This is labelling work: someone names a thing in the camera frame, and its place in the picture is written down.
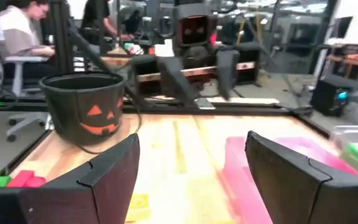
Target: desk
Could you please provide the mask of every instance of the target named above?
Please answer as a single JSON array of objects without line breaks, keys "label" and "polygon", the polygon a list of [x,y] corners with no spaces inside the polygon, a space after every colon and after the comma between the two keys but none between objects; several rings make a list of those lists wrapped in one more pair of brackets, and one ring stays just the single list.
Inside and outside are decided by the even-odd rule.
[{"label": "desk", "polygon": [[[344,76],[345,78],[349,78],[349,76],[351,74],[352,66],[354,66],[354,65],[358,66],[358,57],[355,57],[354,55],[349,55],[347,58],[329,55],[329,56],[327,56],[327,60],[329,60],[330,62],[339,62],[339,63],[344,63],[344,64],[350,65],[350,66],[348,66],[348,68],[346,70],[346,74]],[[324,73],[332,73],[333,67],[334,66],[332,63],[326,63],[322,73],[323,74]]]},{"label": "desk", "polygon": [[[127,55],[125,50],[122,50],[120,47],[116,48],[114,50],[109,51],[107,54],[121,54],[121,55]],[[126,65],[130,57],[101,57],[104,62],[106,62],[109,66],[123,66]]]},{"label": "desk", "polygon": [[342,63],[346,63],[348,65],[357,65],[358,66],[358,57],[348,57],[343,59],[342,57],[337,57],[337,56],[333,56],[333,55],[329,55],[327,57],[328,60],[333,61],[333,62],[342,62]]},{"label": "desk", "polygon": [[[233,99],[239,103],[277,103],[274,99]],[[140,164],[134,190],[147,194],[148,209],[130,208],[127,220],[149,224],[245,223],[228,202],[235,195],[224,188],[218,174],[225,163],[225,140],[253,130],[269,139],[307,136],[322,147],[328,141],[289,116],[192,116],[142,115]],[[106,142],[87,147],[103,151],[133,133],[136,114],[124,114],[123,125]],[[52,131],[12,173],[32,169],[53,180],[90,160],[94,155],[79,150]]]}]

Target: red block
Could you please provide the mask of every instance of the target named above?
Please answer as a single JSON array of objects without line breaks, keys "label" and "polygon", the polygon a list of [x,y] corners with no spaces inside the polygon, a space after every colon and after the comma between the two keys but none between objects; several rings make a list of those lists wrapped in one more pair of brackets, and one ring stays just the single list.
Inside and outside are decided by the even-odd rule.
[{"label": "red block", "polygon": [[13,178],[6,187],[23,187],[24,184],[35,177],[34,171],[22,170]]},{"label": "red block", "polygon": [[29,179],[23,187],[41,187],[47,182],[43,177],[33,177]]}]

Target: yellow sticky note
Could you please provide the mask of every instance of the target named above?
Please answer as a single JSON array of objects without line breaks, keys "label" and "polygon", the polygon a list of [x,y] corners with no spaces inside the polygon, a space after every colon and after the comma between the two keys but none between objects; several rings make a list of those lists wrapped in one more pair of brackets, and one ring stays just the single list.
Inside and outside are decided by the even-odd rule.
[{"label": "yellow sticky note", "polygon": [[129,209],[143,209],[149,207],[149,195],[134,194],[129,204]]}]

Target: robot face display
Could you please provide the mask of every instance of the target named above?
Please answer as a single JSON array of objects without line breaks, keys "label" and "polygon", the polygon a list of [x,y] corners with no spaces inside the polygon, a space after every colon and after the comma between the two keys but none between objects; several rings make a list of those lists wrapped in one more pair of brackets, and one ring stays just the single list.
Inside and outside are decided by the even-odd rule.
[{"label": "robot face display", "polygon": [[208,17],[191,16],[180,21],[179,40],[183,45],[202,44],[208,39]]}]

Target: green block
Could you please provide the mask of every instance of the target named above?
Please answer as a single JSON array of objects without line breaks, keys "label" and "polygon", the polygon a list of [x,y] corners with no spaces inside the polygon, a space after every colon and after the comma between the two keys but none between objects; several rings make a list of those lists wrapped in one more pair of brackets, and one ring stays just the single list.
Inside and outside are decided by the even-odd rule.
[{"label": "green block", "polygon": [[11,180],[12,178],[9,176],[0,177],[0,187],[6,187]]}]

